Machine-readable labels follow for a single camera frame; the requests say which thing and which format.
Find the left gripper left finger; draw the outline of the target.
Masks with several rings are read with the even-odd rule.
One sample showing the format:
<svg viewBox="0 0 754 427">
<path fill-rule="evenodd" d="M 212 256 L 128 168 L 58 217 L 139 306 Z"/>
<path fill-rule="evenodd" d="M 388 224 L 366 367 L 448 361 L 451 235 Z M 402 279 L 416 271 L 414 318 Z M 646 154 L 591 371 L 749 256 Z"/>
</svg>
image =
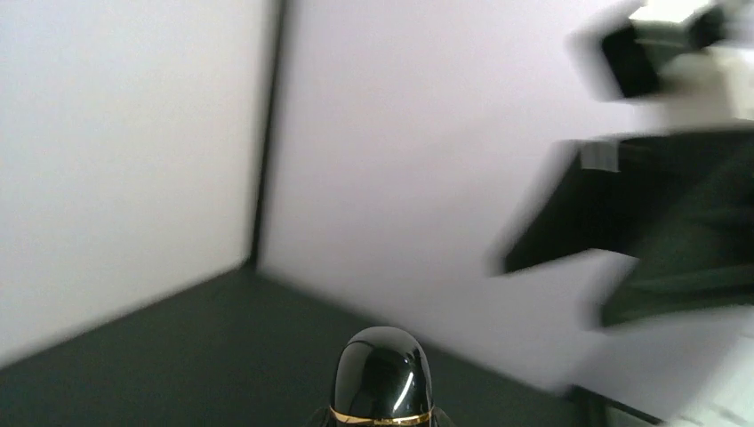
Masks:
<svg viewBox="0 0 754 427">
<path fill-rule="evenodd" d="M 308 418 L 305 427 L 332 427 L 331 408 L 319 407 Z"/>
</svg>

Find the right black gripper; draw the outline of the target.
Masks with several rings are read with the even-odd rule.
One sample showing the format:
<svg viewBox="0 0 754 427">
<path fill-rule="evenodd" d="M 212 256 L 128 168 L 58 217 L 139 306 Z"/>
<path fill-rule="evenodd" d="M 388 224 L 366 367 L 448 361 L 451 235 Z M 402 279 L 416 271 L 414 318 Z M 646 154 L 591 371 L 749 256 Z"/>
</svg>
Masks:
<svg viewBox="0 0 754 427">
<path fill-rule="evenodd" d="M 590 249 L 630 254 L 670 205 L 664 139 L 570 141 L 546 199 L 496 256 L 511 274 Z M 638 245 L 638 262 L 600 304 L 613 327 L 753 303 L 753 140 L 722 158 Z"/>
</svg>

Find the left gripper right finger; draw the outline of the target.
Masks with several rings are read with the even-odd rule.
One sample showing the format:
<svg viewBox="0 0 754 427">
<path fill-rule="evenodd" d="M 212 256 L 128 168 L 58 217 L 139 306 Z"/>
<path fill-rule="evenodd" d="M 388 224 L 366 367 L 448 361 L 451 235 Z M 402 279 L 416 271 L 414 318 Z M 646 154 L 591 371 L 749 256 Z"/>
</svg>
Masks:
<svg viewBox="0 0 754 427">
<path fill-rule="evenodd" d="M 455 423 L 441 407 L 433 407 L 431 427 L 455 427 Z"/>
</svg>

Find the black earbuds charging case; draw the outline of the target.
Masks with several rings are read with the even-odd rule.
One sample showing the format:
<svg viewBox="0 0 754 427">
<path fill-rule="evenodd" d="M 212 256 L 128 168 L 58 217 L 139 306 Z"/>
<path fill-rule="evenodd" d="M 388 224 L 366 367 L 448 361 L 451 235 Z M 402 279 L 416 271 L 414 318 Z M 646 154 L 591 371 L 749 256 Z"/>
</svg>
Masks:
<svg viewBox="0 0 754 427">
<path fill-rule="evenodd" d="M 420 343 L 392 326 L 353 335 L 338 358 L 326 413 L 330 426 L 438 426 Z"/>
</svg>

